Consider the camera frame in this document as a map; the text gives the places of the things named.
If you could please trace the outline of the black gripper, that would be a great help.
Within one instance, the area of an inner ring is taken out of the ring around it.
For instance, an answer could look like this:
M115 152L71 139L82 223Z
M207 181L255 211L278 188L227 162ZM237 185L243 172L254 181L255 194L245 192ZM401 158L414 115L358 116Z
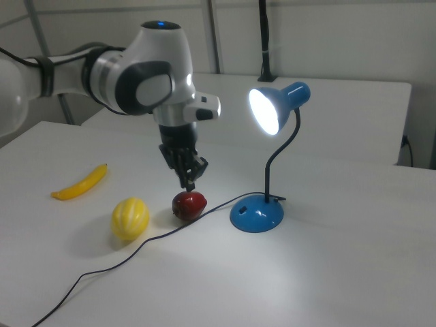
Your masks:
M204 174L208 162L198 155L198 139L195 123L176 127L160 125L162 144L159 145L168 167L174 170L183 189L190 192L196 188L195 182Z

